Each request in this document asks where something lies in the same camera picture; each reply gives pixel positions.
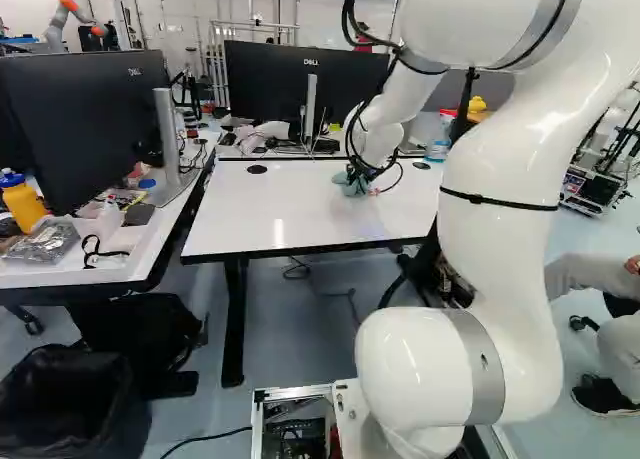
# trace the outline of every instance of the desk leg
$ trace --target desk leg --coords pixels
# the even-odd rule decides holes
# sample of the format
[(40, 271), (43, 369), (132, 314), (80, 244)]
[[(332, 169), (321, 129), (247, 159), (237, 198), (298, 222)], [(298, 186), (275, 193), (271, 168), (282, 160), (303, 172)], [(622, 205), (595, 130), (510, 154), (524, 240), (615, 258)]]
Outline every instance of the desk leg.
[(222, 387), (230, 388), (242, 384), (244, 373), (244, 322), (247, 309), (247, 268), (249, 259), (238, 258), (224, 261), (229, 306), (227, 309), (227, 332), (224, 339), (222, 360)]

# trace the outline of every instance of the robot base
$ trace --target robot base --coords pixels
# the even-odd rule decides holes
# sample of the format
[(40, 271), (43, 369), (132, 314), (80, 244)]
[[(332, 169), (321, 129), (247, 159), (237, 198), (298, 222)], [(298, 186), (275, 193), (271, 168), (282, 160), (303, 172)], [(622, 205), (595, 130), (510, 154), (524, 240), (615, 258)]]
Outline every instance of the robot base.
[(462, 440), (462, 426), (424, 429), (410, 438), (384, 430), (370, 414), (357, 379), (337, 381), (331, 392), (344, 459), (443, 458)]

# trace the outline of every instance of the black strap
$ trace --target black strap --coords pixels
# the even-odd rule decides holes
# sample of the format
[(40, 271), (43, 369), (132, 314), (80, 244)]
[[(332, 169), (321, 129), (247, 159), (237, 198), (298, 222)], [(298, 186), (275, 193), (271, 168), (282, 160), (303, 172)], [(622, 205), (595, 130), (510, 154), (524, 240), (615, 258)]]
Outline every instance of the black strap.
[[(87, 251), (87, 246), (89, 245), (89, 240), (95, 239), (95, 249), (93, 251)], [(95, 269), (95, 266), (90, 264), (91, 259), (94, 257), (113, 257), (113, 256), (128, 256), (128, 251), (110, 251), (110, 252), (100, 252), (100, 238), (96, 234), (89, 234), (84, 239), (82, 239), (82, 250), (84, 252), (84, 268), (85, 269)]]
[(484, 197), (481, 194), (467, 194), (466, 192), (453, 191), (446, 187), (440, 186), (440, 190), (450, 196), (466, 199), (472, 204), (491, 204), (492, 206), (510, 207), (512, 209), (526, 209), (528, 211), (557, 211), (558, 205), (555, 206), (539, 206), (537, 204), (525, 204), (522, 202), (501, 201), (500, 199), (492, 199)]

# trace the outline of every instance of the person's leg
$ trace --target person's leg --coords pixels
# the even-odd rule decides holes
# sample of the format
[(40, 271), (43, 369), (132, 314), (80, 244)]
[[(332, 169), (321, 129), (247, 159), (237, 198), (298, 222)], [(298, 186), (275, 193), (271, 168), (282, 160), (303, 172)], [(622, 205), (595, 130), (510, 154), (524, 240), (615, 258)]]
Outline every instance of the person's leg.
[(598, 332), (600, 361), (620, 392), (640, 404), (640, 314), (605, 323)]
[(624, 268), (624, 259), (591, 254), (565, 254), (544, 270), (550, 301), (572, 290), (598, 289), (640, 301), (640, 276)]

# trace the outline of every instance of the gray floor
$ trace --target gray floor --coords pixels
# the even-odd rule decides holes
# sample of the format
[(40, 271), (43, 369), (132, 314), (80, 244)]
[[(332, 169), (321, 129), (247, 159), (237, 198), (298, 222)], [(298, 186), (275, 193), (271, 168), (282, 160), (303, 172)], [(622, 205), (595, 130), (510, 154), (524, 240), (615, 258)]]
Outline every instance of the gray floor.
[[(564, 251), (601, 251), (622, 259), (640, 251), (640, 199), (629, 199), (604, 220), (575, 213), (556, 215), (548, 247), (551, 259)], [(285, 281), (287, 259), (253, 261), (249, 275), (245, 383), (235, 389), (219, 385), (226, 320), (226, 286), (222, 266), (183, 267), (174, 258), (161, 289), (176, 292), (203, 317), (210, 313), (210, 343), (196, 351), (186, 369), (201, 373), (196, 396), (156, 401), (154, 423), (145, 459), (157, 459), (172, 443), (187, 437), (215, 434), (245, 426), (250, 419), (251, 390), (255, 387), (298, 386), (355, 376), (354, 324), (344, 297), (327, 294), (357, 290), (358, 316), (366, 317), (384, 289), (397, 276), (394, 256), (385, 250), (326, 254), (302, 258), (312, 265), (309, 280)], [(397, 305), (416, 303), (403, 287)], [(47, 325), (41, 338), (27, 336), (14, 317), (0, 309), (0, 376), (29, 350), (46, 343), (70, 344), (79, 337), (60, 308), (32, 308)], [(604, 420), (575, 406), (568, 389), (583, 372), (597, 372), (593, 334), (576, 335), (566, 323), (572, 314), (608, 317), (601, 296), (582, 291), (553, 306), (566, 364), (566, 388), (557, 406), (533, 422), (505, 428), (521, 458), (635, 457), (640, 446), (640, 419)], [(192, 444), (172, 458), (247, 458), (248, 433), (218, 441)]]

